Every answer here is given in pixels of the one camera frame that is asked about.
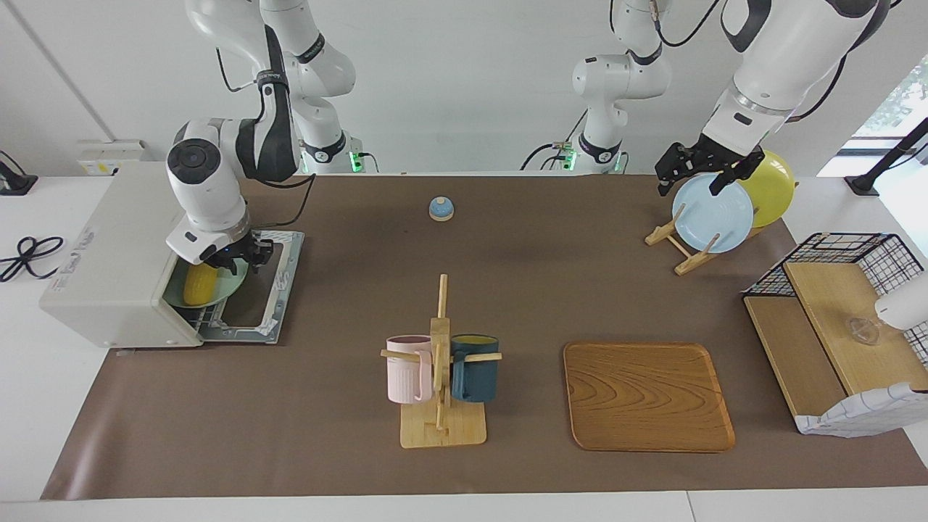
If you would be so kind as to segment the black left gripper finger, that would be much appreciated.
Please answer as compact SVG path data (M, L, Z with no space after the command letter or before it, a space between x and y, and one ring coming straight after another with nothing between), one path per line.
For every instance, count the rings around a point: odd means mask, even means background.
M658 193L660 197L669 195L673 185L685 181L698 173L697 159L699 149L695 146L671 144L656 162Z
M722 172L710 182L710 194L716 197L736 181L748 181L765 158L766 156L747 156L739 162L724 166Z

